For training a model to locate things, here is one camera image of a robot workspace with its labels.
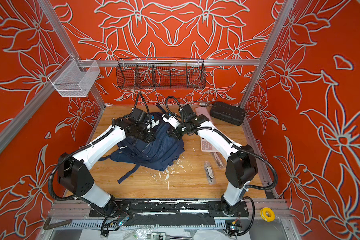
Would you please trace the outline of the navy blue student backpack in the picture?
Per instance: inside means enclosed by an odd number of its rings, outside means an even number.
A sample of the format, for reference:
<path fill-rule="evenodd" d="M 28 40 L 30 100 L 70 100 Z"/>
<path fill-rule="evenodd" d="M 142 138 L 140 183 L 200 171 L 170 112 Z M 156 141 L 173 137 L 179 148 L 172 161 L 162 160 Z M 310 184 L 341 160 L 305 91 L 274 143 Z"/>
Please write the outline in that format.
<path fill-rule="evenodd" d="M 161 121 L 158 126 L 154 127 L 155 140 L 150 143 L 145 143 L 133 137 L 126 137 L 117 144 L 118 150 L 100 158 L 100 161 L 109 159 L 114 162 L 135 165 L 131 171 L 118 180 L 119 184 L 135 173 L 141 166 L 161 172 L 165 171 L 185 151 L 183 140 L 176 140 L 169 136 L 170 127 L 170 124 Z"/>

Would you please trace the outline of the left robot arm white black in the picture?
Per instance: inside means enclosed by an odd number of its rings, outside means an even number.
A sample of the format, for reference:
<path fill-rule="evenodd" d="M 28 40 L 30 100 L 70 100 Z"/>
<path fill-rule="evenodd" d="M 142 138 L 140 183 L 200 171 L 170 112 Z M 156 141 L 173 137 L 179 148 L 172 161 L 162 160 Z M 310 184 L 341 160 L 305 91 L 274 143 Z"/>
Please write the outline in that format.
<path fill-rule="evenodd" d="M 119 211 L 115 198 L 95 183 L 90 170 L 112 147 L 132 137 L 147 144 L 152 142 L 154 128 L 160 118 L 149 110 L 133 107 L 132 111 L 117 119 L 95 140 L 79 150 L 60 156 L 48 178 L 48 191 L 59 202 L 80 199 L 99 215 L 113 218 Z"/>

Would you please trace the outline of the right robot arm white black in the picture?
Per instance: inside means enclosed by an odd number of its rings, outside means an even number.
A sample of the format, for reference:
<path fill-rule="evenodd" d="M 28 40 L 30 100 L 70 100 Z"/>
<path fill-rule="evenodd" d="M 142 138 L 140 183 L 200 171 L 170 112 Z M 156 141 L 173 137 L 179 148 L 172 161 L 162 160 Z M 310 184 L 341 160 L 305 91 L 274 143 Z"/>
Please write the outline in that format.
<path fill-rule="evenodd" d="M 225 158 L 228 186 L 221 198 L 222 211 L 233 216 L 238 211 L 244 194 L 249 189 L 271 190 L 278 183 L 275 168 L 267 160 L 254 153 L 251 146 L 241 146 L 222 133 L 205 115 L 197 115 L 190 105 L 182 106 L 177 98 L 168 96 L 165 100 L 167 112 L 164 122 L 171 125 L 170 136 L 181 139 L 184 135 L 196 134 L 208 141 Z M 256 160 L 262 161 L 273 174 L 273 182 L 268 186 L 252 185 L 251 181 L 258 173 Z"/>

